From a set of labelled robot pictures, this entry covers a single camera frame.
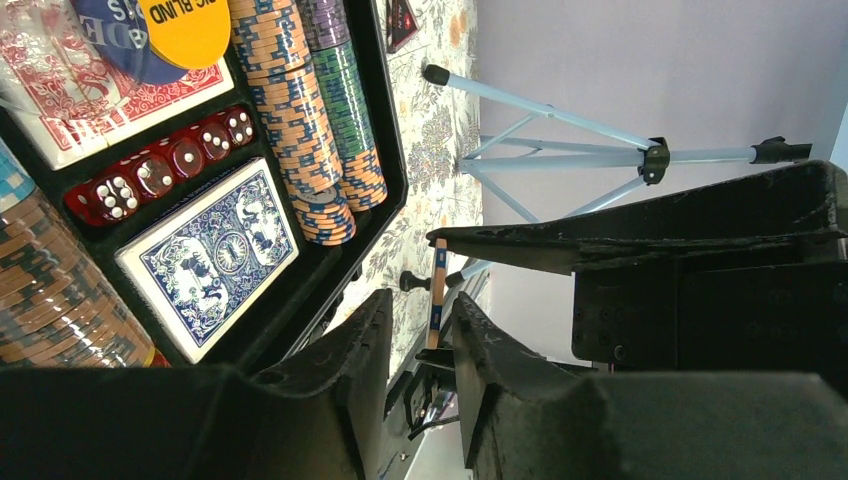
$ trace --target red die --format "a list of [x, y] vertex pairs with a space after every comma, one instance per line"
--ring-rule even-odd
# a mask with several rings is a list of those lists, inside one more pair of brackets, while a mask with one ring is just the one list
[[207, 118], [200, 125], [192, 125], [188, 131], [209, 161], [219, 162], [230, 154], [230, 137], [227, 129], [218, 122], [217, 116]]
[[174, 188], [174, 172], [161, 155], [133, 155], [120, 164], [122, 171], [135, 183], [142, 203], [161, 198]]
[[[180, 131], [168, 138], [163, 138], [151, 145], [150, 149], [165, 159], [177, 183], [197, 176], [206, 164], [203, 150], [191, 139], [188, 131]], [[143, 156], [147, 153], [150, 152], [142, 150], [139, 155]]]
[[232, 107], [218, 114], [224, 117], [222, 123], [230, 134], [230, 140], [235, 147], [247, 145], [253, 140], [254, 127], [250, 115], [242, 107]]
[[111, 170], [68, 192], [65, 202], [89, 225], [102, 226], [135, 213], [139, 194], [126, 175]]

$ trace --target floral tablecloth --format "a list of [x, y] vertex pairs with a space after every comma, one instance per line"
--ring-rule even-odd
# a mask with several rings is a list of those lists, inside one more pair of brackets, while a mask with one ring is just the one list
[[[387, 6], [383, 0], [378, 3], [385, 38]], [[477, 78], [477, 2], [410, 0], [410, 7], [419, 31], [403, 49], [388, 57], [409, 175], [409, 198], [366, 257], [362, 277], [345, 289], [344, 302], [329, 327], [343, 322], [373, 290], [391, 288], [391, 376], [425, 327], [430, 308], [430, 295], [423, 289], [400, 291], [401, 272], [411, 270], [418, 277], [430, 276], [433, 250], [424, 238], [430, 230], [480, 225], [483, 220], [480, 184], [456, 171], [456, 160], [479, 145], [479, 99], [431, 85], [421, 77], [423, 66], [434, 63]], [[449, 272], [459, 270], [465, 260], [451, 254]]]

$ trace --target blue deck of cards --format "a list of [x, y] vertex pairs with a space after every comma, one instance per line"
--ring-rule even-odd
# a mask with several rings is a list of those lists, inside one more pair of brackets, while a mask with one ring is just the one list
[[197, 363], [297, 255], [268, 164], [258, 158], [115, 258]]

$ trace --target poker chip case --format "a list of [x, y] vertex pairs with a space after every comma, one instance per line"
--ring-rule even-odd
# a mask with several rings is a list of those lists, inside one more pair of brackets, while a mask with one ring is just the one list
[[[356, 235], [352, 239], [338, 246], [317, 245], [307, 241], [303, 231], [297, 228], [297, 212], [289, 201], [283, 173], [279, 168], [268, 169], [276, 193], [282, 200], [281, 206], [288, 224], [292, 226], [291, 240], [298, 252], [297, 258], [273, 278], [243, 312], [239, 321], [205, 352], [201, 364], [230, 363], [250, 373], [294, 353], [351, 281], [364, 257], [406, 201], [408, 182], [376, 6], [373, 1], [352, 0], [346, 1], [345, 6], [351, 44], [370, 112], [387, 197], [370, 210], [353, 214]], [[275, 153], [266, 134], [257, 129], [259, 131], [252, 142], [233, 150], [220, 162], [208, 164], [199, 175], [174, 184], [168, 195], [144, 205], [133, 215], [112, 225], [87, 225], [79, 220], [64, 198], [74, 187], [93, 178], [117, 160], [127, 158], [152, 142], [231, 107], [243, 107], [252, 123], [260, 125], [260, 112], [254, 104], [250, 86], [232, 45], [224, 59], [234, 88], [61, 170], [53, 170], [42, 159], [38, 146], [31, 143], [25, 132], [17, 126], [12, 115], [0, 109], [0, 131], [11, 152], [135, 314], [157, 349], [175, 366], [193, 362], [186, 358], [184, 351], [177, 347], [160, 325], [150, 300], [144, 298], [133, 281], [125, 275], [116, 261], [116, 253], [130, 245], [140, 233], [178, 213], [181, 208], [202, 197], [211, 187], [226, 181], [253, 159], [264, 157], [270, 163]]]

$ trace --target light blue tripod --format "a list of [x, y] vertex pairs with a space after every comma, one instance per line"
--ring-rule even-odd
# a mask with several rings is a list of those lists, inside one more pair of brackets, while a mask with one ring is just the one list
[[[551, 105], [534, 102], [483, 83], [452, 74], [438, 65], [428, 65], [424, 69], [423, 75], [428, 82], [434, 85], [457, 88], [470, 94], [518, 107], [529, 112], [527, 116], [500, 134], [495, 136], [481, 136], [480, 147], [459, 161], [460, 172], [476, 178], [486, 189], [529, 223], [539, 223], [539, 219], [487, 177], [487, 173], [568, 170], [577, 168], [637, 168], [638, 176], [635, 179], [565, 216], [571, 217], [600, 210], [643, 185], [658, 184], [665, 175], [666, 169], [672, 163], [748, 162], [767, 164], [806, 160], [810, 156], [810, 144], [789, 145], [783, 137], [771, 138], [759, 145], [750, 147], [672, 152], [669, 151], [664, 138], [643, 138], [631, 135], [614, 127], [579, 117], [564, 110], [559, 110]], [[613, 147], [510, 137], [516, 130], [539, 117], [560, 120], [621, 141], [630, 146]], [[480, 158], [483, 152], [498, 144], [524, 146], [532, 150], [519, 157], [486, 158], [485, 160]], [[535, 156], [543, 150], [576, 152], [577, 154]], [[447, 286], [456, 286], [465, 279], [487, 270], [491, 265], [492, 262], [488, 261], [474, 262], [463, 270], [449, 275], [447, 277]], [[417, 287], [429, 288], [429, 284], [429, 280], [418, 279], [412, 272], [403, 272], [401, 274], [400, 288], [404, 291], [409, 291]]]

